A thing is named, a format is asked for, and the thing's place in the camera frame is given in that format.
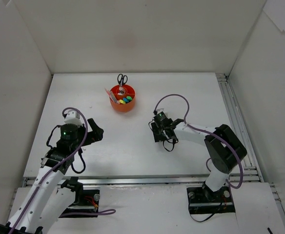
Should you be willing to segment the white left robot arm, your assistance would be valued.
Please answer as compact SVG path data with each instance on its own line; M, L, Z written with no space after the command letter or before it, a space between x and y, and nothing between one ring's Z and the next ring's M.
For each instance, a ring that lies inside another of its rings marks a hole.
M104 130L90 118L85 125L65 123L61 137L41 161L41 167L25 201L6 224L0 224L0 234L46 234L62 213L83 201L83 184L77 177L64 180L82 147L101 141Z

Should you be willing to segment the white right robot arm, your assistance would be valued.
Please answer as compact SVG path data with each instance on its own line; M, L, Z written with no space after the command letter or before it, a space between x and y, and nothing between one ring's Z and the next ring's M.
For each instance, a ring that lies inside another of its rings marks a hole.
M237 166L241 175L236 188L242 185L242 160L247 155L247 150L228 125L200 128L186 124L180 118L172 120L164 112L154 114L149 127L155 142L167 142L174 148L180 140L185 140L206 147L209 159L214 165L202 189L206 200L213 201L220 195L220 189L228 182L229 174Z

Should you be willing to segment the black handled scissors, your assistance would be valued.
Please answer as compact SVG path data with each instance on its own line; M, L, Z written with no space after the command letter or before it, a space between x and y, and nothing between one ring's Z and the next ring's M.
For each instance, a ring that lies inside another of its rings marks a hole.
M117 81L120 87L122 87L124 84L128 81L128 76L124 74L118 74Z

